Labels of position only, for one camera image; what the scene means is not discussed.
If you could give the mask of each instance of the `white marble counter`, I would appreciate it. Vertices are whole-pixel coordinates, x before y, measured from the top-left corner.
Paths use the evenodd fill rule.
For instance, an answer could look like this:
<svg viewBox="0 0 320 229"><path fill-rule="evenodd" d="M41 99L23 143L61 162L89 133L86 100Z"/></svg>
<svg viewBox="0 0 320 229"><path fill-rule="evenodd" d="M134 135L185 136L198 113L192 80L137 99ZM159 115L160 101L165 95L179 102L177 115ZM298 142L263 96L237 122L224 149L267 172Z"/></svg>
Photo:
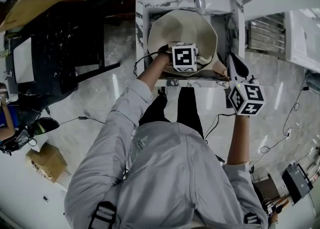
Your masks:
<svg viewBox="0 0 320 229"><path fill-rule="evenodd" d="M245 55L245 19L243 0L205 0L204 18L212 25L218 35L217 53L222 59L230 51ZM136 0L136 59L148 54L148 36L155 19L172 10L196 11L193 0ZM137 64L137 75L141 74L150 63L146 58ZM190 86L190 87L228 87L217 74L199 72L192 77L180 77L164 73L157 86Z"/></svg>

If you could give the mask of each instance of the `black pants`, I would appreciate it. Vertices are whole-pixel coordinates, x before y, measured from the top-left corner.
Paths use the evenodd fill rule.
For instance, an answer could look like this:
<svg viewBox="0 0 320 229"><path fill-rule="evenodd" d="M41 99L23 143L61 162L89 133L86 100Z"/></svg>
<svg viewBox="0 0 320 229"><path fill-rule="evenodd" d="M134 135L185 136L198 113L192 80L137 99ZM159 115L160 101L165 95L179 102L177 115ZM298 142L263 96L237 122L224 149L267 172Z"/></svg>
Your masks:
<svg viewBox="0 0 320 229"><path fill-rule="evenodd" d="M170 122L165 118L164 109L167 98L159 95L145 111L139 121L139 125L152 122ZM178 123L184 124L197 132L204 138L200 118L197 111L195 89L193 87L182 87L178 99Z"/></svg>

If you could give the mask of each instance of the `beige bowl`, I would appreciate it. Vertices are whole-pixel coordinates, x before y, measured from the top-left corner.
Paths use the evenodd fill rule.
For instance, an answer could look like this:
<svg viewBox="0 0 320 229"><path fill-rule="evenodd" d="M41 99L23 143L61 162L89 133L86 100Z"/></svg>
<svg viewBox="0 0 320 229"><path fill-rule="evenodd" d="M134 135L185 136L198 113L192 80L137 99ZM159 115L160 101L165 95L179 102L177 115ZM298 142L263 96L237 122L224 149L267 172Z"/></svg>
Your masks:
<svg viewBox="0 0 320 229"><path fill-rule="evenodd" d="M203 16L188 10L173 10L152 25L147 48L153 53L170 42L194 43L202 57L213 57L217 51L218 37ZM197 72L206 69L207 66L197 64ZM167 66L164 71L180 76L197 73L178 72L172 66Z"/></svg>

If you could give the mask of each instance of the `floor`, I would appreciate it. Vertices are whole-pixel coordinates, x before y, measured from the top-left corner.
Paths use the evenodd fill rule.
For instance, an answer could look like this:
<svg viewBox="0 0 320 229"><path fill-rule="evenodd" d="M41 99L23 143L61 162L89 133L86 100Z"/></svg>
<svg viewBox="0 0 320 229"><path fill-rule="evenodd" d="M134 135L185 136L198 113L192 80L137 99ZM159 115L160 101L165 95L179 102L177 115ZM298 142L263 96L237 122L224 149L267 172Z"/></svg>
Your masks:
<svg viewBox="0 0 320 229"><path fill-rule="evenodd" d="M135 22L125 21L120 26L105 26L105 60L113 63L122 60L121 67L81 82L78 90L65 100L50 106L51 116L62 123L88 116L104 121L116 99L135 78L133 73L136 60ZM264 86L267 103L258 116L250 119L250 159L253 164L261 157L262 146L273 146L284 138L283 127L290 109L300 92L304 80L304 69L276 57L246 53L245 61ZM94 66L77 68L79 74ZM179 87L168 87L168 104L165 116L171 121L177 119ZM226 109L222 88L195 89L198 113L203 132L212 125L219 113L231 114ZM282 187L281 173L292 161L306 155L311 148L320 144L320 96L303 91L299 98L299 109L290 115L285 132L292 128L290 136L279 143L255 164L254 180L265 178L268 173ZM234 117L221 117L217 128L208 136L208 144L220 157L226 158L232 139ZM95 140L101 123L94 120L74 120L48 133L49 143L57 146L73 174Z"/></svg>

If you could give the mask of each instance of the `desk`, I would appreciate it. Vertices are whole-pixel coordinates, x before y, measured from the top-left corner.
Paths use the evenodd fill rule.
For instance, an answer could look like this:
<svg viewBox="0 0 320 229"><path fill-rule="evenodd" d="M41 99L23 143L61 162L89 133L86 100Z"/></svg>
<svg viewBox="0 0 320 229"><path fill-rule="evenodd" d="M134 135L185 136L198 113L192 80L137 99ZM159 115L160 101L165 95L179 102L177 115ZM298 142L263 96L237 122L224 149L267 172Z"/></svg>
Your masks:
<svg viewBox="0 0 320 229"><path fill-rule="evenodd" d="M152 24L165 13L173 10L196 11L193 0L135 0L136 59L148 54L148 39ZM206 13L203 16L217 34L217 50L222 61L230 52L245 57L245 17L243 0L205 0ZM149 66L152 59L144 59L137 64L137 75ZM215 88L223 85L225 79L213 70L203 70L191 77L163 72L156 82L157 87L179 86L194 88Z"/></svg>
<svg viewBox="0 0 320 229"><path fill-rule="evenodd" d="M31 38L34 81L17 83L13 50ZM14 38L5 40L8 87L13 94L62 95L79 82L120 66L105 66L104 20L83 2L61 2L27 24ZM99 65L76 75L75 67Z"/></svg>

